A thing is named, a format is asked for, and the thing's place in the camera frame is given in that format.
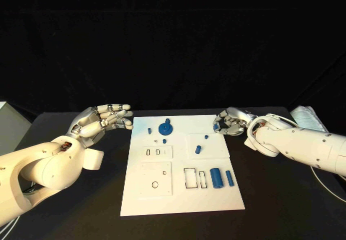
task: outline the blue object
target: blue object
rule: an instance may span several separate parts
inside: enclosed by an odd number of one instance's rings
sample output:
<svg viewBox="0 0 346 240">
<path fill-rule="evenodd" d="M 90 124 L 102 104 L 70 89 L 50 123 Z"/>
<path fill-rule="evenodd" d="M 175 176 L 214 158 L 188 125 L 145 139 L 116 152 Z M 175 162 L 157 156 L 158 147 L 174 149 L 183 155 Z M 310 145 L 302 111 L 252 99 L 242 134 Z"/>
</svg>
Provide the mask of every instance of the blue object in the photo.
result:
<svg viewBox="0 0 346 240">
<path fill-rule="evenodd" d="M 220 189 L 223 187 L 223 182 L 222 182 L 220 170 L 217 168 L 210 169 L 210 180 L 211 180 L 213 188 Z"/>
<path fill-rule="evenodd" d="M 170 135 L 173 132 L 173 126 L 170 125 L 170 119 L 165 119 L 165 122 L 158 126 L 158 133 L 164 136 Z"/>
<path fill-rule="evenodd" d="M 197 145 L 196 146 L 196 152 L 194 152 L 196 154 L 200 154 L 200 149 L 201 149 L 201 147 Z"/>
<path fill-rule="evenodd" d="M 232 179 L 232 176 L 230 176 L 230 171 L 224 171 L 224 174 L 226 174 L 229 187 L 232 187 L 235 185 L 235 183 L 233 183 L 233 179 Z"/>
</svg>

